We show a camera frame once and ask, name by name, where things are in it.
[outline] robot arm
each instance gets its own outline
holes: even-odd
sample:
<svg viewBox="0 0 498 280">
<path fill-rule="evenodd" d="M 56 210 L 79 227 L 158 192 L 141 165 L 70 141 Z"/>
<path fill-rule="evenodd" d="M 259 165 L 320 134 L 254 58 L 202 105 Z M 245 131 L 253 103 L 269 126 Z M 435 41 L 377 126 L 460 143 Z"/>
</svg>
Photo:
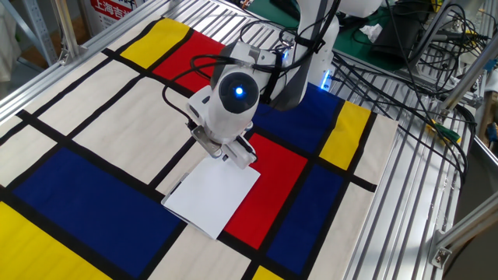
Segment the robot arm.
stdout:
<svg viewBox="0 0 498 280">
<path fill-rule="evenodd" d="M 303 99 L 308 80 L 326 88 L 339 28 L 335 11 L 364 17 L 375 12 L 381 0 L 297 2 L 300 36 L 285 55 L 240 41 L 230 44 L 220 56 L 234 58 L 237 63 L 216 66 L 211 85 L 189 99 L 188 111 L 199 124 L 191 133 L 211 156 L 226 155 L 240 168 L 254 162 L 256 153 L 241 134 L 252 127 L 258 103 L 289 110 Z M 323 20 L 328 12 L 331 15 Z"/>
</svg>

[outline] black cable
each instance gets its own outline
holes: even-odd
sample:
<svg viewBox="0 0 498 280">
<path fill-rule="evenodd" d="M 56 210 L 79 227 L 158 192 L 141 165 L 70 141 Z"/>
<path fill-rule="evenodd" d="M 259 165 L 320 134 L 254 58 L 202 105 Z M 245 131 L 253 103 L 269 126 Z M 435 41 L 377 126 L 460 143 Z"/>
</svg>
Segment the black cable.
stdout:
<svg viewBox="0 0 498 280">
<path fill-rule="evenodd" d="M 163 94 L 162 94 L 164 102 L 166 102 L 166 104 L 168 104 L 171 108 L 175 109 L 178 113 L 184 115 L 188 119 L 188 127 L 190 129 L 193 129 L 196 126 L 195 122 L 190 118 L 190 116 L 187 113 L 185 113 L 182 109 L 180 109 L 177 106 L 175 106 L 174 104 L 172 104 L 166 97 L 166 90 L 170 87 L 170 83 L 175 82 L 179 78 L 181 78 L 189 73 L 196 72 L 202 68 L 207 68 L 207 67 L 212 67 L 212 66 L 217 66 L 217 65 L 228 65 L 228 64 L 232 64 L 232 63 L 229 63 L 228 61 L 224 61 L 224 62 L 213 62 L 213 63 L 208 63 L 205 65 L 195 66 L 194 68 L 190 68 L 187 71 L 178 74 L 176 77 L 174 77 L 170 81 L 168 81 L 168 83 L 166 85 L 164 85 Z"/>
<path fill-rule="evenodd" d="M 198 59 L 201 59 L 201 58 L 211 58 L 213 60 L 216 60 L 217 62 L 225 61 L 225 62 L 227 62 L 227 65 L 243 64 L 244 63 L 243 61 L 241 61 L 239 59 L 225 57 L 225 56 L 221 56 L 221 55 L 217 55 L 217 54 L 201 54 L 201 55 L 194 56 L 190 60 L 191 68 L 195 68 L 196 67 L 195 61 L 197 61 Z M 197 74 L 199 74 L 204 79 L 208 79 L 208 80 L 211 79 L 210 75 L 206 74 L 205 72 L 201 71 L 200 69 L 195 69 L 195 72 Z"/>
<path fill-rule="evenodd" d="M 285 32 L 296 36 L 297 35 L 297 28 L 296 27 L 286 27 L 286 28 L 280 30 L 280 32 L 279 32 L 280 43 L 283 44 L 286 48 L 291 48 L 292 46 L 290 46 L 289 43 L 292 43 L 292 42 L 287 42 L 287 41 L 283 40 L 283 34 Z"/>
<path fill-rule="evenodd" d="M 455 14 L 455 16 L 457 16 L 457 17 L 459 17 L 459 18 L 462 18 L 462 19 L 463 19 L 463 20 L 462 20 L 463 30 L 462 30 L 462 34 L 461 34 L 461 39 L 462 39 L 462 40 L 464 40 L 464 39 L 465 39 L 465 37 L 467 36 L 467 35 L 466 35 L 466 32 L 467 32 L 467 29 L 468 29 L 467 19 L 465 18 L 465 11 L 464 11 L 464 9 L 463 9 L 460 5 L 458 5 L 458 4 L 450 4 L 450 5 L 448 5 L 448 6 L 446 7 L 446 9 L 449 9 L 449 8 L 450 8 L 450 7 L 452 7 L 452 6 L 456 6 L 457 8 L 459 8 L 459 9 L 461 10 L 461 13 L 462 13 L 462 14 L 461 14 L 461 16 L 460 16 L 459 14 Z M 453 46 L 453 48 L 451 49 L 451 53 L 454 51 L 454 49 L 455 49 L 457 46 L 459 46 L 459 48 L 458 48 L 458 54 L 455 56 L 455 63 L 454 63 L 454 65 L 453 65 L 453 68 L 451 69 L 451 71 L 450 71 L 449 73 L 447 73 L 447 78 L 445 79 L 445 81 L 444 81 L 443 85 L 440 87 L 441 89 L 443 89 L 443 88 L 447 85 L 447 83 L 448 83 L 448 81 L 450 80 L 450 77 L 453 75 L 453 73 L 457 73 L 457 71 L 458 71 L 458 67 L 459 67 L 459 65 L 460 65 L 460 56 L 463 54 L 463 52 L 462 52 L 462 47 L 461 47 L 460 45 L 455 44 L 455 45 Z M 437 83 L 436 83 L 436 90 L 438 90 L 438 89 L 437 89 L 438 85 L 439 85 L 439 79 L 437 80 Z"/>
<path fill-rule="evenodd" d="M 344 61 L 344 59 L 342 59 L 341 61 L 338 59 L 340 58 L 341 56 L 338 55 L 337 53 L 335 53 L 335 56 L 334 56 L 334 61 L 338 62 L 338 63 L 341 63 Z M 385 76 L 385 77 L 389 77 L 391 79 L 396 79 L 398 80 L 399 82 L 403 82 L 405 85 L 407 85 L 407 87 L 409 87 L 411 90 L 413 90 L 413 84 L 411 81 L 405 79 L 405 78 L 402 78 L 400 76 L 397 76 L 397 75 L 394 75 L 394 74 L 389 74 L 389 73 L 384 73 L 384 72 L 379 72 L 379 71 L 373 71 L 373 70 L 368 70 L 368 69 L 365 69 L 365 68 L 361 68 L 361 67 L 358 67 L 356 65 L 350 65 L 348 64 L 348 66 L 350 68 L 357 68 L 361 71 L 364 71 L 364 72 L 369 72 L 371 74 L 375 74 L 375 75 L 382 75 L 382 76 Z M 448 90 L 444 90 L 444 91 L 439 91 L 439 92 L 434 92 L 432 91 L 431 88 L 429 88 L 427 85 L 415 85 L 418 89 L 419 89 L 419 92 L 423 93 L 423 94 L 426 94 L 428 96 L 439 96 L 439 95 L 442 95 L 442 94 L 446 94 L 446 93 L 449 93 L 451 90 L 448 89 Z"/>
<path fill-rule="evenodd" d="M 420 4 L 426 4 L 426 5 L 436 6 L 436 7 L 441 7 L 442 6 L 442 5 L 439 5 L 437 3 L 429 3 L 427 1 L 415 1 L 415 0 L 409 0 L 407 2 L 396 2 L 396 5 L 412 4 L 412 3 L 420 3 Z"/>
<path fill-rule="evenodd" d="M 352 38 L 354 41 L 356 41 L 357 43 L 360 43 L 360 44 L 367 44 L 367 45 L 374 45 L 370 42 L 362 42 L 361 40 L 358 40 L 356 38 L 356 35 L 357 33 L 359 32 L 359 28 L 357 28 L 353 34 L 352 34 Z M 451 76 L 458 70 L 458 62 L 459 62 L 459 57 L 461 54 L 464 54 L 465 52 L 469 52 L 469 51 L 472 51 L 472 49 L 469 49 L 468 47 L 465 49 L 465 51 L 463 50 L 460 50 L 460 54 L 454 54 L 453 51 L 449 51 L 449 50 L 446 50 L 446 49 L 442 49 L 442 48 L 439 48 L 438 49 L 438 46 L 436 45 L 433 45 L 433 44 L 430 44 L 430 47 L 434 48 L 435 50 L 441 52 L 441 54 L 444 56 L 443 52 L 446 53 L 446 54 L 449 54 L 449 58 L 443 58 L 443 59 L 440 59 L 440 60 L 435 60 L 435 61 L 432 61 L 432 62 L 428 62 L 428 61 L 424 61 L 423 59 L 421 59 L 421 63 L 424 64 L 424 65 L 428 65 L 428 67 L 431 67 L 431 68 L 434 68 L 438 71 L 442 71 L 442 72 L 449 72 L 447 75 L 445 75 L 445 80 L 444 80 L 444 83 L 443 85 L 440 87 L 440 88 L 437 88 L 440 84 L 440 79 L 443 78 L 442 74 L 440 74 L 438 76 L 438 79 L 437 79 L 437 84 L 436 84 L 436 90 L 435 92 L 432 92 L 432 93 L 428 93 L 427 91 L 424 90 L 424 94 L 430 94 L 430 95 L 440 95 L 440 94 L 445 94 L 447 93 L 449 90 L 443 90 L 443 88 L 448 84 L 448 82 L 450 81 L 450 78 Z M 440 67 L 437 67 L 436 65 L 440 65 L 441 63 L 444 63 L 445 61 L 452 61 L 452 60 L 455 60 L 455 64 L 452 68 L 448 68 L 446 64 L 443 64 L 443 68 L 440 68 Z"/>
<path fill-rule="evenodd" d="M 389 106 L 399 107 L 397 104 L 390 103 L 390 102 L 378 101 L 378 100 L 376 100 L 375 102 L 376 102 L 376 103 L 380 103 L 380 104 L 386 104 L 386 105 L 389 105 Z M 410 110 L 417 110 L 417 111 L 421 111 L 421 112 L 423 112 L 423 110 L 422 110 L 422 109 L 416 109 L 416 108 L 411 108 Z M 437 112 L 432 112 L 432 111 L 429 111 L 429 113 L 431 113 L 432 115 L 437 115 L 437 116 L 445 117 L 445 118 L 447 118 L 448 120 L 455 120 L 455 121 L 462 122 L 462 123 L 466 123 L 466 124 L 470 124 L 470 125 L 476 125 L 476 123 L 475 123 L 474 121 L 462 120 L 462 119 L 459 119 L 459 118 L 456 118 L 456 117 L 447 117 L 447 116 L 446 116 L 446 115 L 444 115 L 444 114 L 440 114 L 440 113 L 437 113 Z"/>
<path fill-rule="evenodd" d="M 450 72 L 450 74 L 453 73 L 453 70 L 452 69 L 448 69 L 448 66 L 449 64 L 451 63 L 451 61 L 454 59 L 455 61 L 458 61 L 458 58 L 455 57 L 455 55 L 447 50 L 447 49 L 444 49 L 444 48 L 441 48 L 437 45 L 434 45 L 434 44 L 429 44 L 428 48 L 431 48 L 431 49 L 434 49 L 436 52 L 439 52 L 441 53 L 442 55 L 441 56 L 433 56 L 434 59 L 433 61 L 431 62 L 428 62 L 428 61 L 425 61 L 423 58 L 420 58 L 420 61 L 419 63 L 422 64 L 422 65 L 427 65 L 428 67 L 430 68 L 433 68 L 437 71 L 440 71 L 441 73 L 439 74 L 439 77 L 437 78 L 437 82 L 436 82 L 436 92 L 440 92 L 441 90 L 437 88 L 437 85 L 439 85 L 439 82 L 440 82 L 440 78 L 442 77 L 442 72 Z"/>
<path fill-rule="evenodd" d="M 285 80 L 284 85 L 286 85 L 286 84 L 287 84 L 287 72 L 289 72 L 289 71 L 285 71 L 285 72 L 283 72 L 283 74 L 281 74 L 281 75 L 280 75 L 280 77 L 279 77 L 279 79 L 280 79 L 281 77 L 283 77 L 283 76 L 285 76 L 285 77 L 286 77 L 286 80 Z M 275 110 L 275 108 L 277 107 L 277 105 L 279 105 L 279 102 L 280 102 L 280 100 L 276 100 L 275 104 L 273 104 L 273 106 L 271 106 L 271 107 L 270 107 L 270 109 L 269 109 L 268 111 L 266 111 L 266 112 L 264 112 L 264 113 L 258 113 L 258 112 L 256 111 L 256 113 L 255 113 L 255 114 L 257 114 L 258 116 L 266 116 L 266 115 L 270 114 L 272 111 L 274 111 L 274 110 Z"/>
<path fill-rule="evenodd" d="M 406 106 L 402 102 L 396 100 L 393 96 L 390 96 L 390 95 L 386 94 L 385 92 L 383 92 L 382 90 L 378 89 L 376 86 L 374 86 L 372 83 L 368 82 L 364 77 L 362 77 L 358 72 L 356 72 L 352 67 L 350 67 L 347 62 L 345 62 L 342 58 L 340 58 L 340 56 L 337 56 L 337 57 L 341 61 L 342 65 L 344 65 L 345 67 L 347 67 L 347 69 L 352 74 L 354 74 L 362 83 L 364 83 L 365 85 L 369 86 L 370 89 L 373 90 L 375 93 L 377 93 L 377 94 L 381 95 L 382 97 L 384 97 L 385 99 L 390 100 L 391 102 L 395 103 L 396 106 L 398 106 L 400 108 L 403 108 L 403 109 L 407 110 L 408 112 L 414 114 L 416 117 L 418 117 L 419 119 L 421 119 L 422 121 L 424 121 L 426 124 L 430 125 L 431 127 L 434 126 L 434 123 L 432 121 L 427 120 L 426 117 L 424 117 L 423 115 L 419 114 L 417 111 L 412 110 L 411 107 Z M 455 160 L 457 160 L 457 164 L 459 165 L 460 163 L 458 162 L 458 158 L 456 156 L 454 156 L 454 158 L 455 158 Z M 465 176 L 466 170 L 462 170 L 460 167 L 457 167 L 457 170 L 461 174 L 461 177 Z"/>
<path fill-rule="evenodd" d="M 339 56 L 338 54 L 335 54 L 335 59 L 334 59 L 334 61 L 337 61 L 337 60 L 338 60 L 336 57 L 340 57 L 340 56 Z M 332 62 L 332 64 L 333 64 L 333 65 L 337 68 L 337 70 L 339 70 L 339 71 L 342 73 L 342 75 L 344 75 L 344 76 L 346 77 L 346 81 L 348 81 L 348 80 L 349 80 L 349 81 L 353 84 L 353 87 L 356 87 L 356 88 L 357 88 L 357 89 L 358 89 L 358 90 L 359 90 L 359 91 L 360 91 L 363 95 L 366 95 L 366 93 L 365 93 L 364 91 L 362 91 L 362 90 L 361 90 L 361 88 L 359 88 L 359 87 L 358 87 L 358 85 L 357 85 L 357 84 L 358 84 L 358 81 L 354 81 L 354 80 L 352 80 L 352 78 L 350 78 L 347 74 L 345 74 L 345 73 L 344 73 L 344 71 L 343 71 L 342 69 L 340 69 L 340 67 L 338 67 L 338 66 L 336 65 L 336 63 Z M 350 65 L 350 64 L 348 64 L 347 62 L 345 62 L 344 64 L 343 64 L 343 63 L 341 63 L 341 65 L 344 65 L 344 66 L 346 66 L 347 68 L 348 68 L 348 67 L 350 67 L 350 68 L 357 68 L 357 69 L 361 70 L 362 72 L 369 72 L 369 73 L 371 73 L 371 74 L 375 74 L 375 75 L 383 75 L 383 76 L 386 76 L 386 77 L 391 78 L 391 79 L 396 79 L 396 80 L 398 80 L 399 82 L 403 82 L 403 83 L 404 83 L 405 85 L 407 85 L 410 89 L 412 89 L 412 88 L 410 87 L 410 84 L 408 84 L 408 83 L 407 83 L 407 81 L 406 81 L 405 79 L 400 78 L 400 77 L 397 77 L 397 76 L 395 76 L 395 75 L 390 75 L 390 74 L 386 74 L 386 73 L 383 73 L 383 72 L 375 72 L 375 71 L 367 70 L 367 69 L 365 69 L 365 68 L 359 68 L 358 66 L 355 66 L 355 65 Z M 443 101 L 443 100 L 444 100 L 444 98 L 439 97 L 439 96 L 440 96 L 440 94 L 433 94 L 432 96 L 435 96 L 435 97 L 440 98 L 440 100 L 441 100 L 441 101 Z M 395 104 L 395 103 L 387 103 L 387 104 L 388 104 L 388 105 L 391 105 L 391 106 L 400 107 L 398 104 Z M 469 146 L 470 146 L 470 145 L 472 145 L 472 141 L 473 141 L 473 138 L 474 138 L 474 136 L 475 136 L 475 133 L 476 133 L 476 128 L 477 128 L 477 123 L 475 122 L 475 118 L 474 118 L 474 116 L 472 115 L 472 113 L 471 113 L 471 112 L 470 112 L 467 108 L 463 107 L 462 105 L 457 105 L 457 106 L 455 107 L 455 110 L 456 110 L 456 111 L 457 111 L 460 115 L 462 115 L 462 116 L 464 117 L 464 119 L 466 120 L 466 121 L 462 121 L 462 120 L 457 120 L 457 121 L 461 121 L 461 122 L 465 122 L 465 123 L 469 124 L 470 130 L 471 130 L 471 138 L 470 138 L 471 143 L 469 144 Z"/>
<path fill-rule="evenodd" d="M 384 110 L 382 107 L 380 107 L 378 104 L 379 103 L 383 103 L 383 102 L 380 102 L 378 100 L 373 100 L 370 96 L 368 96 L 368 94 L 363 91 L 357 84 L 357 82 L 353 81 L 349 76 L 347 76 L 344 71 L 342 69 L 340 69 L 340 67 L 338 67 L 335 63 L 332 63 L 340 72 L 342 72 L 342 75 L 348 79 L 350 82 L 352 82 L 353 84 L 353 88 L 357 88 L 358 91 L 362 94 L 363 98 L 367 99 L 367 102 L 371 102 L 375 107 L 377 107 L 384 116 L 386 117 L 389 117 L 390 119 L 393 119 L 387 112 L 386 110 Z M 392 106 L 396 106 L 396 107 L 400 107 L 402 110 L 406 110 L 406 108 L 409 108 L 409 109 L 414 109 L 414 108 L 411 108 L 411 107 L 407 107 L 406 105 L 404 105 L 402 103 L 402 105 L 404 106 L 400 106 L 399 104 L 395 104 L 395 103 L 389 103 L 389 105 L 392 105 Z M 431 152 L 434 152 L 435 154 L 437 154 L 438 156 L 441 157 L 441 159 L 443 160 L 446 160 L 448 163 L 450 163 L 456 170 L 458 170 L 459 172 L 461 172 L 460 170 L 460 167 L 457 166 L 457 164 L 453 163 L 453 161 L 451 161 L 450 159 L 448 159 L 445 155 L 443 155 L 442 153 L 438 152 L 437 150 L 435 150 L 433 147 L 427 145 L 425 142 L 422 142 L 420 141 L 416 136 L 414 136 L 414 134 L 412 134 L 408 129 L 406 128 L 403 128 L 400 124 L 398 124 L 398 127 L 404 131 L 404 133 L 406 133 L 407 135 L 409 135 L 410 137 L 414 138 L 418 143 L 420 143 L 421 145 L 425 146 L 426 148 L 428 148 Z"/>
<path fill-rule="evenodd" d="M 270 25 L 273 25 L 279 29 L 282 29 L 282 28 L 285 28 L 284 26 L 281 26 L 279 25 L 278 23 L 275 23 L 275 22 L 272 22 L 271 20 L 266 20 L 266 19 L 258 19 L 258 20 L 255 20 L 253 22 L 250 22 L 250 23 L 246 23 L 244 24 L 241 28 L 240 28 L 240 34 L 239 34 L 239 41 L 242 42 L 242 43 L 246 43 L 244 42 L 244 34 L 254 25 L 256 24 L 262 24 L 262 23 L 267 23 L 267 24 L 270 24 Z"/>
<path fill-rule="evenodd" d="M 412 83 L 415 85 L 416 82 L 415 82 L 415 78 L 413 78 L 413 74 L 412 74 L 412 70 L 410 69 L 410 65 L 409 65 L 409 61 L 408 61 L 408 57 L 406 56 L 405 54 L 405 51 L 403 51 L 403 43 L 401 42 L 401 39 L 400 39 L 400 36 L 399 36 L 399 32 L 398 32 L 398 28 L 396 27 L 396 24 L 395 24 L 395 18 L 394 18 L 394 15 L 393 13 L 391 12 L 391 8 L 390 8 L 390 5 L 389 5 L 389 1 L 388 0 L 385 0 L 386 2 L 386 5 L 388 6 L 388 10 L 389 10 L 389 14 L 391 15 L 391 20 L 393 21 L 393 28 L 394 28 L 394 31 L 395 31 L 395 35 L 396 35 L 396 39 L 398 41 L 398 45 L 400 47 L 400 52 L 402 53 L 402 56 L 403 56 L 403 60 L 405 61 L 405 65 L 406 65 L 406 68 L 408 70 L 408 73 L 409 73 L 409 76 L 410 76 L 410 79 L 412 80 Z M 465 11 L 464 9 L 458 5 L 458 4 L 450 4 L 448 5 L 447 7 L 449 6 L 457 6 L 459 9 L 461 9 L 462 11 L 462 17 L 464 18 L 464 21 L 465 21 Z M 419 95 L 419 92 L 418 90 L 416 89 L 415 87 L 415 90 L 414 90 L 414 93 L 417 97 L 417 101 L 419 102 L 420 106 L 423 108 L 424 110 L 424 113 L 426 114 L 426 118 L 423 118 L 423 116 L 420 116 L 428 125 L 430 125 L 437 133 L 437 135 L 443 140 L 443 142 L 446 144 L 446 146 L 449 145 L 448 143 L 448 140 L 449 142 L 451 142 L 453 144 L 453 146 L 455 148 L 457 148 L 457 150 L 460 152 L 461 154 L 461 158 L 463 159 L 464 161 L 464 168 L 463 168 L 463 173 L 461 173 L 461 183 L 464 184 L 465 183 L 465 176 L 466 176 L 466 173 L 467 173 L 467 169 L 468 169 L 468 161 L 467 161 L 467 157 L 463 151 L 463 149 L 458 145 L 458 143 L 455 142 L 455 140 L 449 138 L 448 140 L 443 136 L 443 134 L 441 133 L 440 129 L 434 125 L 434 123 L 432 122 L 432 118 L 430 117 L 429 115 L 429 112 L 427 111 L 426 109 L 426 106 L 423 104 L 423 101 Z M 453 157 L 455 158 L 455 160 L 457 161 L 458 165 L 460 164 L 460 161 L 458 160 L 458 157 L 456 156 L 455 152 L 453 149 L 450 149 Z"/>
<path fill-rule="evenodd" d="M 453 6 L 458 7 L 458 8 L 462 11 L 462 13 L 463 13 L 463 14 L 465 14 L 464 9 L 463 9 L 460 5 L 458 5 L 458 4 L 450 4 L 450 5 L 447 5 L 447 6 L 444 8 L 444 11 L 446 11 L 447 9 L 449 9 L 450 7 L 453 7 Z M 465 32 L 466 32 L 466 30 L 465 30 L 465 26 L 466 26 L 466 24 L 464 24 L 464 30 L 463 30 L 463 33 L 462 33 L 462 40 L 463 40 L 463 38 L 465 38 L 465 36 L 466 36 L 466 35 L 465 35 Z M 418 57 L 418 55 L 419 55 L 419 53 L 414 54 L 414 55 L 413 55 L 413 57 L 414 57 L 414 58 L 416 58 L 416 57 Z"/>
<path fill-rule="evenodd" d="M 428 48 L 434 49 L 437 53 L 440 53 L 441 55 L 436 55 L 436 54 L 425 54 L 425 55 L 428 56 L 428 57 L 431 57 L 431 58 L 444 58 L 445 57 L 445 53 L 444 52 L 448 52 L 448 50 L 443 49 L 444 51 L 441 51 L 441 50 L 439 50 L 437 48 L 433 48 L 433 46 L 439 47 L 437 45 L 429 44 Z"/>
<path fill-rule="evenodd" d="M 271 65 L 257 65 L 257 64 L 253 65 L 252 67 L 258 71 L 267 72 L 267 73 L 272 73 L 274 71 L 284 72 L 284 71 L 288 71 L 288 70 L 300 67 L 305 61 L 307 61 L 307 59 L 313 54 L 313 52 L 317 49 L 317 47 L 321 43 L 321 41 L 325 35 L 325 32 L 329 28 L 332 20 L 334 19 L 336 12 L 338 11 L 338 7 L 339 7 L 340 3 L 341 3 L 341 0 L 334 0 L 328 13 L 323 18 L 317 20 L 315 23 L 312 23 L 306 29 L 304 29 L 303 31 L 300 32 L 299 36 L 301 36 L 301 34 L 304 31 L 306 31 L 307 29 L 309 29 L 312 26 L 315 26 L 319 23 L 322 23 L 325 20 L 318 35 L 315 38 L 311 39 L 314 42 L 313 46 L 309 47 L 304 52 L 304 54 L 299 59 L 297 59 L 297 61 L 293 62 L 291 65 L 282 66 L 282 67 L 275 67 L 274 65 L 271 66 Z"/>
</svg>

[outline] mondrian pattern mat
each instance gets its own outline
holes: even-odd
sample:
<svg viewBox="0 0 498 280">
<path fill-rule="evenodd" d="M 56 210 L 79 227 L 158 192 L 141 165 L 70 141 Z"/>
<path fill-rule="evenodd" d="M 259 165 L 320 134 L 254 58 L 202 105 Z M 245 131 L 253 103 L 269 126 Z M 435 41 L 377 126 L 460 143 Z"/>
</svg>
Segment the mondrian pattern mat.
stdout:
<svg viewBox="0 0 498 280">
<path fill-rule="evenodd" d="M 161 91 L 223 45 L 158 18 L 0 126 L 0 279 L 341 279 L 397 123 L 313 85 L 295 109 L 261 105 L 245 135 L 261 176 L 211 240 L 160 204 L 206 156 Z M 185 107 L 208 84 L 167 95 Z"/>
</svg>

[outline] blue led light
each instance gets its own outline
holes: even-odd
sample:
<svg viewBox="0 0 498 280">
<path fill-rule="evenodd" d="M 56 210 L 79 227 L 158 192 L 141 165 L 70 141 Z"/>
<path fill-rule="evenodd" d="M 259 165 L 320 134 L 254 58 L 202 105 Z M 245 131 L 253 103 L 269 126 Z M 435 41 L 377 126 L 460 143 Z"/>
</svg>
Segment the blue led light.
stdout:
<svg viewBox="0 0 498 280">
<path fill-rule="evenodd" d="M 234 93 L 235 93 L 235 98 L 239 100 L 243 99 L 246 96 L 246 92 L 244 91 L 242 86 L 236 87 Z"/>
<path fill-rule="evenodd" d="M 327 82 L 329 74 L 330 74 L 330 70 L 327 70 L 327 72 L 324 75 L 324 78 L 321 80 L 321 85 L 320 85 L 321 89 L 328 90 L 328 89 L 325 88 L 325 83 Z"/>
</svg>

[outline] white paper sheet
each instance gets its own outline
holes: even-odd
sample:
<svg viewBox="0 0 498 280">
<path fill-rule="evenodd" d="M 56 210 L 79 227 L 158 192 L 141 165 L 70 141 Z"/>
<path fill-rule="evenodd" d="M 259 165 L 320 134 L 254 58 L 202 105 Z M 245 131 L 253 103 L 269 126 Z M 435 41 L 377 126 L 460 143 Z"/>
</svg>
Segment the white paper sheet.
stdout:
<svg viewBox="0 0 498 280">
<path fill-rule="evenodd" d="M 246 197 L 259 172 L 231 160 L 206 157 L 174 188 L 163 206 L 216 239 Z"/>
</svg>

